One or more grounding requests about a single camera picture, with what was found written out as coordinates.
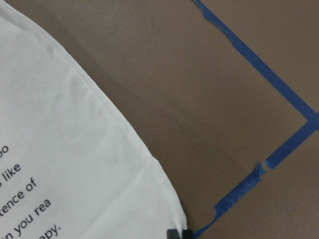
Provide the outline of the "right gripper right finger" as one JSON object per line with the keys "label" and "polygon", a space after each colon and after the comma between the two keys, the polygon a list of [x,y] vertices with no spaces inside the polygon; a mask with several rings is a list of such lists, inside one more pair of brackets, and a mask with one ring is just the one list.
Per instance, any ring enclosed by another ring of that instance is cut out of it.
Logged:
{"label": "right gripper right finger", "polygon": [[182,230],[182,235],[181,235],[182,239],[194,239],[194,232],[193,230]]}

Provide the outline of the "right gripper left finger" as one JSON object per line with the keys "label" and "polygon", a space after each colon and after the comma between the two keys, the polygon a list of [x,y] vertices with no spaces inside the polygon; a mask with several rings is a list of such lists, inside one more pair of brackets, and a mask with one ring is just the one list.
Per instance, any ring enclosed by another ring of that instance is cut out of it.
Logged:
{"label": "right gripper left finger", "polygon": [[169,229],[166,231],[167,239],[179,239],[179,232],[177,229]]}

